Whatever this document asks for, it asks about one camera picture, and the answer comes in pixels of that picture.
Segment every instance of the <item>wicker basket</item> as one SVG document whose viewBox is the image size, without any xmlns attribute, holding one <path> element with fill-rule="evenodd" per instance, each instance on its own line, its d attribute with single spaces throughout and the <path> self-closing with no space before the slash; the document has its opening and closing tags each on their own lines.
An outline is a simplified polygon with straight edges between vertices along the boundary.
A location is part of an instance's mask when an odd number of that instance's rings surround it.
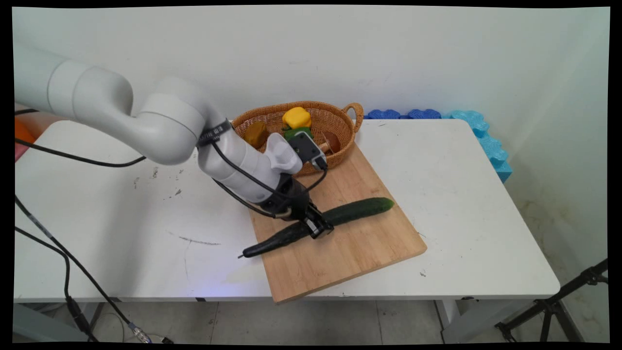
<svg viewBox="0 0 622 350">
<path fill-rule="evenodd" d="M 255 108 L 235 118 L 232 122 L 233 128 L 235 128 L 235 132 L 240 137 L 243 137 L 244 132 L 251 124 L 256 121 L 263 121 L 270 133 L 283 135 L 281 130 L 283 128 L 283 114 L 293 107 L 302 107 L 311 114 L 311 132 L 316 144 L 324 143 L 323 131 L 330 131 L 337 135 L 342 145 L 341 151 L 326 156 L 328 168 L 334 168 L 352 149 L 354 135 L 363 122 L 363 107 L 358 103 L 350 103 L 342 110 L 328 103 L 315 101 L 291 102 Z M 352 123 L 352 119 L 348 116 L 347 112 L 350 108 L 354 109 L 356 113 L 356 124 Z M 263 153 L 265 150 L 266 145 L 264 144 L 259 151 Z M 312 174 L 314 172 L 316 172 L 315 168 L 311 164 L 305 163 L 296 175 Z"/>
</svg>

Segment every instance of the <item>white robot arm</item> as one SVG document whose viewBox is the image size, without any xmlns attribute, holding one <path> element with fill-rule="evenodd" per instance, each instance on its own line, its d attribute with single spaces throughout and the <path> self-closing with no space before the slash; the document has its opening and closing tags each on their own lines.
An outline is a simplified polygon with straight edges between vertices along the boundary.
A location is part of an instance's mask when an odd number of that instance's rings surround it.
<svg viewBox="0 0 622 350">
<path fill-rule="evenodd" d="M 117 73 L 18 42 L 13 43 L 13 69 L 16 102 L 100 130 L 159 164 L 186 161 L 201 134 L 226 121 L 201 86 L 176 77 L 163 79 L 132 117 L 132 88 Z M 302 167 L 278 134 L 270 135 L 266 154 L 233 130 L 220 135 L 218 146 L 231 162 L 271 189 L 279 186 L 281 174 L 294 174 Z M 262 203 L 272 195 L 228 165 L 211 145 L 198 152 L 200 168 L 243 199 Z"/>
</svg>

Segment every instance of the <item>basket handle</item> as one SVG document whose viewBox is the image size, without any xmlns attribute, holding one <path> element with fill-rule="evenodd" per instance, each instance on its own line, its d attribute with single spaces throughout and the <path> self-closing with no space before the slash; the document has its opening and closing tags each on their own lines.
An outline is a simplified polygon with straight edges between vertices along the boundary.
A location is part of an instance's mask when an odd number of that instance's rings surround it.
<svg viewBox="0 0 622 350">
<path fill-rule="evenodd" d="M 343 107 L 342 111 L 348 114 L 348 110 L 350 108 L 354 109 L 354 112 L 356 113 L 356 124 L 354 125 L 354 132 L 356 133 L 361 128 L 361 124 L 363 124 L 363 106 L 356 102 L 353 102 L 346 107 Z"/>
</svg>

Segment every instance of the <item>wooden cutting board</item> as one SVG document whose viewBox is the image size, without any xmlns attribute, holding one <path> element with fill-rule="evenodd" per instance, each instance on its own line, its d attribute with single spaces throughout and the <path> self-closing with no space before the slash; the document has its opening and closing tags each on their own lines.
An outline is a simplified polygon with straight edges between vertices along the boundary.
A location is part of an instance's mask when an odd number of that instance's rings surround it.
<svg viewBox="0 0 622 350">
<path fill-rule="evenodd" d="M 303 185 L 320 173 L 298 177 Z M 341 164 L 310 191 L 321 211 L 370 197 L 393 199 L 361 150 L 354 145 Z M 257 241 L 268 239 L 293 222 L 251 210 Z M 396 203 L 391 210 L 335 227 L 323 238 L 306 237 L 262 254 L 272 299 L 283 303 L 422 254 L 427 246 Z"/>
</svg>

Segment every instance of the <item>mushroom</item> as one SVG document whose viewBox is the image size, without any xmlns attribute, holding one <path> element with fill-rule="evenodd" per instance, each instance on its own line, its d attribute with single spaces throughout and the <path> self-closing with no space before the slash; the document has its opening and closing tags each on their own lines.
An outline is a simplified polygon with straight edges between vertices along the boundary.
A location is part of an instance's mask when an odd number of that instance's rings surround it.
<svg viewBox="0 0 622 350">
<path fill-rule="evenodd" d="M 328 131 L 323 131 L 322 135 L 324 135 L 324 138 L 326 139 L 326 142 L 320 145 L 322 152 L 326 153 L 331 151 L 332 153 L 337 153 L 341 150 L 341 143 L 339 142 L 337 135 Z"/>
</svg>

